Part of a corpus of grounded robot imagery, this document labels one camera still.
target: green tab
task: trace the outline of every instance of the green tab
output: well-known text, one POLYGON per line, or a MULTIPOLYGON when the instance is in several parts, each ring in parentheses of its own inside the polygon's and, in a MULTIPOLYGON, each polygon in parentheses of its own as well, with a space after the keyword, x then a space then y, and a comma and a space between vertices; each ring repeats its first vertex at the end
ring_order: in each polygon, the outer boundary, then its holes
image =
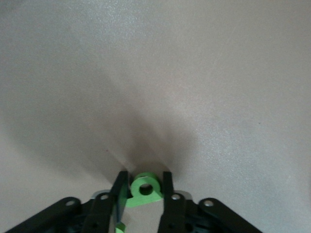
POLYGON ((119 222, 116 225, 116 232, 115 233, 125 233, 125 225, 121 222, 119 222))
POLYGON ((137 175, 131 185, 132 198, 126 202, 126 207, 145 205, 162 199, 160 183, 155 174, 144 172, 137 175))

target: hole in green part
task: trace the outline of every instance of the hole in green part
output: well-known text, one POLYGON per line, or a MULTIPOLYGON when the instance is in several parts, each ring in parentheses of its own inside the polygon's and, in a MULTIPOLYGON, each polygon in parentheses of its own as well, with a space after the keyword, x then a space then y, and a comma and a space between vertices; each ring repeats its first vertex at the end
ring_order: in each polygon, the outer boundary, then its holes
POLYGON ((151 194, 153 190, 154 189, 152 188, 152 186, 148 183, 144 183, 143 185, 139 187, 139 192, 145 196, 151 194))

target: metal screw head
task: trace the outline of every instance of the metal screw head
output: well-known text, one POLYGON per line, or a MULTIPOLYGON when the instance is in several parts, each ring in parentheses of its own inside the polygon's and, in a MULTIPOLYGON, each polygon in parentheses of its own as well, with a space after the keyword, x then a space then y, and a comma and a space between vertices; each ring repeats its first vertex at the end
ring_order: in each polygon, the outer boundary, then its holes
POLYGON ((180 196, 179 196, 178 194, 175 193, 175 194, 172 195, 172 199, 173 199, 173 200, 179 200, 179 199, 180 199, 180 196))
POLYGON ((105 199, 107 199, 109 196, 107 195, 107 194, 104 194, 104 195, 102 195, 101 196, 101 200, 105 200, 105 199))
POLYGON ((204 206, 211 207, 213 205, 214 205, 214 203, 211 200, 205 200, 204 201, 204 206))
POLYGON ((73 205, 74 204, 74 201, 73 200, 70 200, 70 201, 68 201, 67 203, 66 203, 66 206, 71 206, 71 205, 73 205))

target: white table surface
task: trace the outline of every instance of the white table surface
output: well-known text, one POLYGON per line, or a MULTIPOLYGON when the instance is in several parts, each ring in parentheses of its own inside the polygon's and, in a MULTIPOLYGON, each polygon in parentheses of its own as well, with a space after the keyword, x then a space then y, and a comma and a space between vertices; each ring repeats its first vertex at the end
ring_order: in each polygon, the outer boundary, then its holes
POLYGON ((311 2, 2 0, 0 231, 122 169, 310 233, 311 2))

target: green 3d-printed part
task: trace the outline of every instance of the green 3d-printed part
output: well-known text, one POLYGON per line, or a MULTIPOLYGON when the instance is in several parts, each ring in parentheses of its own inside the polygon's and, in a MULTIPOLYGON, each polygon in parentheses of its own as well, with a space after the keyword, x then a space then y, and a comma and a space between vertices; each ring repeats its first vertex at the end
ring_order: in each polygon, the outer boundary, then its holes
POLYGON ((155 174, 144 172, 137 175, 131 184, 132 198, 126 202, 126 207, 145 205, 162 199, 160 183, 155 174))
POLYGON ((125 233, 125 225, 121 222, 119 222, 116 225, 116 233, 125 233))

